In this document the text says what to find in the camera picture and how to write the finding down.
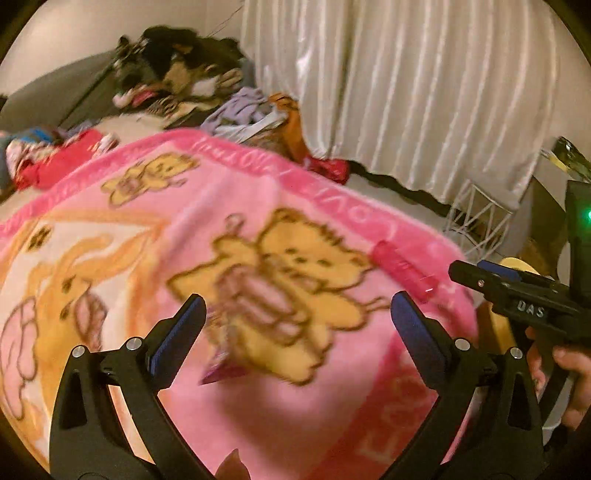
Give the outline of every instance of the human hand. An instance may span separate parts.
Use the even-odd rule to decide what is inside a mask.
[[[233,450],[216,472],[217,480],[251,480],[248,469],[240,460],[238,449]]]
[[[535,331],[532,327],[529,327],[525,334],[530,340],[535,340]],[[591,349],[556,346],[552,350],[552,357],[560,368],[579,374],[570,396],[569,406],[562,416],[564,425],[576,429],[591,407]],[[535,343],[527,353],[527,362],[535,382],[536,393],[539,395],[548,379],[542,372],[542,357]]]

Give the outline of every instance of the silver screw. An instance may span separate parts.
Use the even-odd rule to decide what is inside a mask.
[[[523,358],[523,352],[515,346],[511,349],[511,356],[516,360],[519,360]]]
[[[82,355],[84,355],[84,352],[86,352],[86,348],[84,348],[82,345],[78,345],[72,350],[72,356],[74,358],[80,358]]]
[[[455,343],[456,348],[462,352],[467,352],[470,349],[470,342],[463,338],[458,338]]]
[[[139,337],[133,337],[127,340],[125,347],[127,350],[137,350],[139,347],[142,346],[142,339]]]

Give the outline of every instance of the wire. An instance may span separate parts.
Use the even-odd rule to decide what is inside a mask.
[[[213,37],[214,35],[220,33],[224,28],[226,28],[228,22],[234,17],[234,15],[236,15],[243,8],[244,8],[244,1],[242,0],[242,5],[240,5],[236,10],[234,10],[232,15],[230,15],[227,19],[225,19],[222,23],[220,23],[217,27],[215,27],[214,28],[215,31],[210,33],[208,35],[208,37]]]

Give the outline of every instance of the curtain fold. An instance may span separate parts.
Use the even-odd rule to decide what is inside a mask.
[[[314,156],[444,203],[470,168],[516,198],[530,181],[558,78],[542,0],[246,0],[242,47]]]

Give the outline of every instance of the blanket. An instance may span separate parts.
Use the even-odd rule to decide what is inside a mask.
[[[459,250],[388,206],[192,129],[97,158],[0,225],[2,411],[47,466],[72,348],[117,349],[197,292],[218,321],[159,398],[204,464],[238,448],[255,479],[379,478],[436,399],[392,325],[381,241],[439,281],[424,312],[474,337]],[[245,372],[203,384],[229,331]]]

